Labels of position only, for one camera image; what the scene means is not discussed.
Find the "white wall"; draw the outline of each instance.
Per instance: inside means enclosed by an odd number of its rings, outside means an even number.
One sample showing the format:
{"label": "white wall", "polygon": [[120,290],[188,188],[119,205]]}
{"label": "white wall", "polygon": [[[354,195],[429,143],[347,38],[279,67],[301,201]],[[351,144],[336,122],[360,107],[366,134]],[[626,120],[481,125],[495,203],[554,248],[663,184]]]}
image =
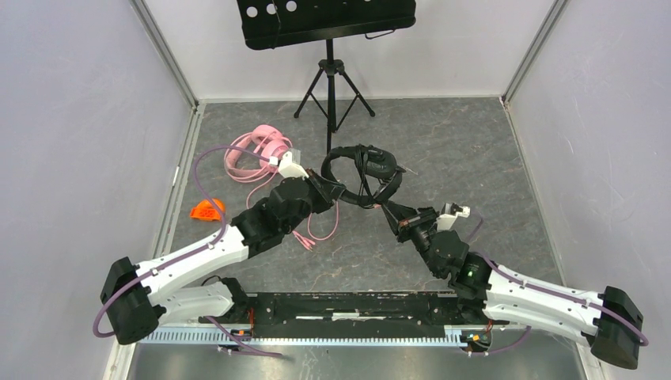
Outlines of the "white wall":
{"label": "white wall", "polygon": [[[317,62],[326,58],[324,42],[248,49],[234,0],[146,2],[201,99],[298,99],[317,73]],[[373,41],[363,36],[335,41],[336,58],[364,96],[501,95],[552,0],[417,3],[417,23],[409,29]],[[346,85],[336,82],[339,95]],[[326,94],[325,79],[316,93]]]}
{"label": "white wall", "polygon": [[569,285],[625,290],[650,346],[616,379],[669,376],[671,2],[570,2],[512,100]]}
{"label": "white wall", "polygon": [[150,255],[189,107],[129,2],[0,8],[0,378],[97,379],[100,290]]}

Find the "orange object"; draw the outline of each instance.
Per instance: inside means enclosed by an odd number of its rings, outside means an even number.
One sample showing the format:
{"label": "orange object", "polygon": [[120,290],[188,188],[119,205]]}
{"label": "orange object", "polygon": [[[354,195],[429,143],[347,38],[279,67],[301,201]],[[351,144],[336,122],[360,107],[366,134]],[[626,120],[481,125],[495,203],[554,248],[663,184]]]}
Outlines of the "orange object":
{"label": "orange object", "polygon": [[[226,207],[221,200],[216,198],[213,198],[213,200],[217,206],[222,209],[222,211],[226,212]],[[219,215],[214,206],[212,206],[212,203],[210,203],[210,201],[207,199],[198,203],[198,206],[193,207],[189,216],[191,216],[193,219],[205,220],[207,222],[212,222],[213,220],[222,220],[222,217]]]}

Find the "black headphones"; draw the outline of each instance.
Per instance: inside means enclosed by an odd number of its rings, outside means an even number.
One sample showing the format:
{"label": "black headphones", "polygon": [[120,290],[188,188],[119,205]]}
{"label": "black headphones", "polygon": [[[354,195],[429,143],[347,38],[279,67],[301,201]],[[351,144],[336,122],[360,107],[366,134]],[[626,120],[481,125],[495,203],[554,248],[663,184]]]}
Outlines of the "black headphones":
{"label": "black headphones", "polygon": [[[363,208],[372,208],[375,204],[382,204],[389,200],[400,187],[405,170],[396,164],[396,158],[393,154],[372,145],[363,146],[359,144],[331,149],[321,164],[321,176],[330,181],[337,181],[331,171],[331,161],[341,157],[354,160],[361,178],[358,195],[345,190],[340,196],[340,199],[344,202],[356,204]],[[370,192],[366,175],[377,178],[380,182],[380,188],[374,194]]]}

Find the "music stand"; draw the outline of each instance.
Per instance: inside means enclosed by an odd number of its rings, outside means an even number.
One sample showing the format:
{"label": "music stand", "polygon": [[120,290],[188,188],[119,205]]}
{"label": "music stand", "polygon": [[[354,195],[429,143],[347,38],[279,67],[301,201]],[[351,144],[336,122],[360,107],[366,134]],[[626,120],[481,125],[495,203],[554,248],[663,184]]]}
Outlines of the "music stand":
{"label": "music stand", "polygon": [[[415,0],[237,0],[237,5],[245,44],[253,50],[326,40],[326,59],[319,62],[317,76],[294,117],[299,117],[309,97],[314,99],[327,119],[327,152],[331,150],[332,134],[339,130],[357,99],[361,100],[371,116],[375,116],[345,72],[343,61],[334,59],[333,39],[409,28],[415,23],[416,8]],[[313,89],[324,73],[328,78],[326,110],[313,95]],[[336,74],[345,78],[355,94],[354,100],[337,123]]]}

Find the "black tripod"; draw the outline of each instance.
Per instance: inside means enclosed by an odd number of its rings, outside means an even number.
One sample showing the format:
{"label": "black tripod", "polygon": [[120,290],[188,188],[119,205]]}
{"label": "black tripod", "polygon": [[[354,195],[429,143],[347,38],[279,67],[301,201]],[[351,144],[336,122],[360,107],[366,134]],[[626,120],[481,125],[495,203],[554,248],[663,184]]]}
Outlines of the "black tripod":
{"label": "black tripod", "polygon": [[[326,76],[328,77],[328,100],[326,106],[327,111],[324,110],[324,107],[321,106],[319,101],[313,95],[314,86],[317,85],[319,78],[321,78],[321,75],[324,72],[326,72]],[[336,124],[336,81],[334,79],[336,74],[342,75],[347,81],[347,84],[350,85],[350,87],[356,94],[354,96],[354,99],[350,103],[350,106],[347,107],[347,110],[345,111],[343,118],[340,119],[340,121],[337,124]],[[340,59],[333,59],[333,40],[326,40],[326,59],[322,59],[321,61],[319,61],[319,71],[317,72],[317,76],[314,78],[313,84],[310,85],[310,88],[308,89],[308,92],[305,94],[305,97],[303,97],[301,105],[298,106],[296,113],[294,113],[294,117],[296,119],[300,115],[301,110],[303,109],[303,106],[305,105],[306,101],[308,101],[309,97],[312,97],[312,99],[314,99],[315,103],[317,103],[317,106],[319,106],[319,109],[323,112],[324,116],[326,116],[327,120],[326,153],[331,151],[331,135],[336,133],[340,129],[340,125],[347,117],[347,114],[350,113],[350,110],[352,109],[352,106],[357,101],[357,99],[361,99],[361,102],[363,103],[363,106],[366,107],[366,109],[368,110],[368,113],[370,113],[371,116],[375,116],[375,112],[373,112],[373,109],[368,105],[366,99],[363,98],[363,96],[360,94],[360,92],[350,79],[349,75],[347,75],[347,73],[345,72],[345,64],[343,63],[343,61]]]}

